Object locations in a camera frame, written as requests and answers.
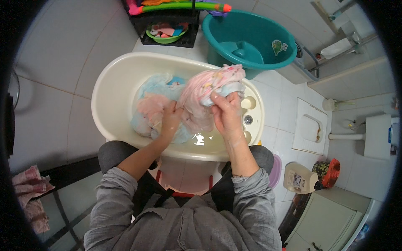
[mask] red stool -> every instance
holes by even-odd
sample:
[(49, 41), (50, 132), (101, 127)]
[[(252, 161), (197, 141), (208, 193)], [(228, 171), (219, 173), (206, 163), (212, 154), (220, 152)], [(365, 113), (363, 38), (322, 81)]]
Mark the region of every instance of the red stool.
[[(156, 181), (159, 183), (159, 180), (161, 179), (162, 176), (162, 171), (158, 170), (156, 173)], [(209, 177), (209, 189), (211, 189), (213, 186), (213, 177), (212, 175)], [(190, 198), (193, 197), (195, 194), (187, 194), (187, 193), (178, 193), (174, 192), (172, 196), (178, 196), (178, 197), (185, 197), (185, 198)]]

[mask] hand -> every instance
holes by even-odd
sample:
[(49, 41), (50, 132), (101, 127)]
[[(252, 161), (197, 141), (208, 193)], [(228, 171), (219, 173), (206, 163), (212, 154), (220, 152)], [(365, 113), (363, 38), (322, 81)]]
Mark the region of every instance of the hand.
[(211, 107), (213, 120), (216, 129), (222, 134), (224, 140), (238, 140), (244, 137), (240, 97), (237, 92), (232, 92), (226, 98), (212, 92), (211, 100), (215, 103)]
[(178, 129), (181, 114), (184, 111), (183, 108), (176, 109), (176, 103), (176, 101), (170, 102), (163, 113), (162, 129), (159, 137), (166, 139), (169, 143)]

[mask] bottle label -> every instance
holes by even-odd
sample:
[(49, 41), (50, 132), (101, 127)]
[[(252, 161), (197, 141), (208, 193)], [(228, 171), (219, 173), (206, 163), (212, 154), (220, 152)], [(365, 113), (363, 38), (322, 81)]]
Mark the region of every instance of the bottle label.
[(295, 189), (298, 189), (300, 191), (307, 190), (306, 180), (292, 170), (289, 171), (289, 174), (287, 176), (287, 185), (294, 187)]

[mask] shirt sleeve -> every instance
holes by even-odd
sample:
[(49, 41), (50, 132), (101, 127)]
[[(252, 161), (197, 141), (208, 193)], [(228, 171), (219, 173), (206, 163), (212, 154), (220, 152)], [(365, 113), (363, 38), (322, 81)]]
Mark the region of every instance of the shirt sleeve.
[(107, 242), (129, 227), (137, 181), (114, 167), (103, 175), (96, 189), (97, 203), (92, 209), (91, 224), (84, 236), (85, 250)]
[(262, 250), (281, 250), (281, 236), (276, 226), (275, 194), (269, 176), (260, 168), (250, 177), (232, 177), (233, 214)]

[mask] purple toy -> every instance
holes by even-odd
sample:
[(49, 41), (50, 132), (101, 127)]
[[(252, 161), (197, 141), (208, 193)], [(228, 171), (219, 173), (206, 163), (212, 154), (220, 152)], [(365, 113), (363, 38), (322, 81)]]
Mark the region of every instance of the purple toy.
[[(197, 2), (212, 2), (212, 3), (217, 3), (220, 4), (219, 2), (212, 1), (212, 0), (196, 0)], [(227, 17), (228, 12), (220, 12), (220, 11), (215, 11), (215, 10), (208, 10), (208, 13), (211, 14), (212, 16), (223, 16)]]
[(274, 166), (271, 170), (271, 173), (269, 174), (269, 186), (274, 188), (280, 178), (281, 178), (281, 170), (282, 170), (282, 161), (281, 158), (274, 154)]

